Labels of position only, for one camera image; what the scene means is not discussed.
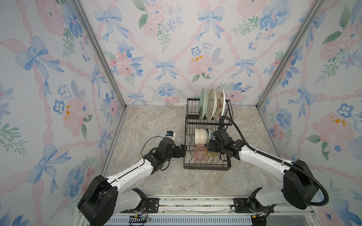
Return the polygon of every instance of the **cream plate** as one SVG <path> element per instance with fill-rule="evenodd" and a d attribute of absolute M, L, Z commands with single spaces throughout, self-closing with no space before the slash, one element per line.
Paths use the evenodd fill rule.
<path fill-rule="evenodd" d="M 206 110 L 206 119 L 210 121 L 215 114 L 216 110 L 216 93 L 213 88 L 211 88 L 209 95 L 207 96 L 207 110 Z"/>
<path fill-rule="evenodd" d="M 218 87 L 215 90 L 216 93 L 216 110 L 214 113 L 214 119 L 219 121 L 220 117 L 224 114 L 225 111 L 225 92 L 222 87 Z"/>
<path fill-rule="evenodd" d="M 204 87 L 201 90 L 200 101 L 199 101 L 199 119 L 202 120 L 206 115 L 207 109 L 207 96 Z"/>

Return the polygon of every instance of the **green plate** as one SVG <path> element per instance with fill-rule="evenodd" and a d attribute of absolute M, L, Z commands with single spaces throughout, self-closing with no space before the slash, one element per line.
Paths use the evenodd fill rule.
<path fill-rule="evenodd" d="M 205 88 L 201 90 L 200 101 L 199 101 L 199 119 L 202 120 L 206 115 L 207 109 L 207 98 Z"/>

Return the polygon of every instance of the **black wire dish rack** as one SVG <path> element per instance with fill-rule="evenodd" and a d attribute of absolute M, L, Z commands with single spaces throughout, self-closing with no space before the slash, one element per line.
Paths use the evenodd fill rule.
<path fill-rule="evenodd" d="M 210 141 L 205 145 L 208 149 L 208 154 L 205 160 L 197 161 L 194 157 L 195 151 L 195 129 L 207 129 L 210 133 L 215 132 L 220 126 L 219 122 L 212 118 L 209 122 L 204 119 L 199 120 L 199 98 L 188 98 L 186 105 L 186 119 L 185 119 L 185 145 L 187 146 L 186 156 L 184 157 L 184 169 L 192 170 L 229 170 L 231 167 L 230 159 L 226 155 L 220 156 L 218 152 L 212 152 Z M 226 110 L 223 115 L 229 116 L 232 120 L 234 114 L 230 100 L 226 100 Z M 225 120 L 223 123 L 225 129 L 232 125 L 230 121 Z"/>

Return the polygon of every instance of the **floral wallpaper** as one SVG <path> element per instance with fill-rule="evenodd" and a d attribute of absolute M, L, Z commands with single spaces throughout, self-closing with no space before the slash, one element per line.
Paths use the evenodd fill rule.
<path fill-rule="evenodd" d="M 0 17 L 0 226 L 72 225 L 122 107 L 68 1 Z"/>
<path fill-rule="evenodd" d="M 327 0 L 259 109 L 279 155 L 327 189 L 322 226 L 362 225 L 361 13 L 361 0 Z"/>
<path fill-rule="evenodd" d="M 254 105 L 313 0 L 81 3 L 127 104 L 184 105 L 221 86 Z"/>

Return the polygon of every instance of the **marble countertop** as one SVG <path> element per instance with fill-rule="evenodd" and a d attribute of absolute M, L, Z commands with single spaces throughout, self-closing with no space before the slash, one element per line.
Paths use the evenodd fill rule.
<path fill-rule="evenodd" d="M 256 148 L 277 156 L 256 107 L 233 106 L 234 121 L 245 139 Z M 130 106 L 106 175 L 113 175 L 142 158 L 140 152 L 153 136 L 164 136 L 167 130 L 176 132 L 175 144 L 184 144 L 185 106 Z M 239 134 L 234 127 L 227 129 L 234 140 Z M 143 154 L 157 147 L 161 138 L 148 142 Z M 250 163 L 231 160 L 228 171 L 189 170 L 183 168 L 183 158 L 172 159 L 165 171 L 139 180 L 128 190 L 140 188 L 148 195 L 250 195 L 258 187 L 281 185 L 276 177 Z"/>

